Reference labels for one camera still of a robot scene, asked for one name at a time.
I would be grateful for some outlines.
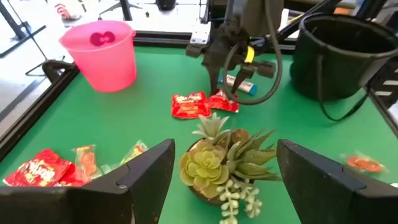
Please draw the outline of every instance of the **green tabletop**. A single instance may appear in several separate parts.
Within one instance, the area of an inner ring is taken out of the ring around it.
[[[79,74],[0,163],[1,178],[45,148],[74,161],[72,148],[96,144],[97,163],[103,165],[118,163],[139,139],[152,147],[164,139],[174,138],[174,175],[160,223],[218,223],[221,209],[197,199],[178,174],[178,159],[199,138],[191,134],[199,120],[177,120],[170,115],[173,94],[187,95],[200,90],[208,93],[207,72],[200,59],[185,56],[182,49],[137,47],[136,58],[135,84],[117,93],[95,92]],[[274,60],[275,55],[261,58]],[[241,105],[237,114],[218,112],[231,117],[228,126],[235,120],[235,126],[251,133],[276,129],[264,144],[289,139],[338,161],[342,154],[360,151],[388,168],[388,172],[376,178],[387,183],[398,182],[397,139],[372,101],[366,101],[351,118],[340,123],[331,122],[324,117],[317,102],[294,91],[289,82],[291,62],[291,56],[284,57],[283,80],[269,101],[256,106]],[[259,76],[252,81],[259,85],[257,97],[268,91],[273,83]],[[341,115],[362,94],[327,104],[327,108],[331,114]],[[279,171],[276,161],[272,163]],[[259,181],[256,184],[263,201],[262,212],[251,220],[241,211],[240,223],[299,223],[282,182]]]

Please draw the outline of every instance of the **pink bucket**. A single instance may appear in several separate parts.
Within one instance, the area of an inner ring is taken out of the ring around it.
[[[71,28],[60,43],[95,90],[115,92],[136,80],[135,35],[125,22],[96,21]]]

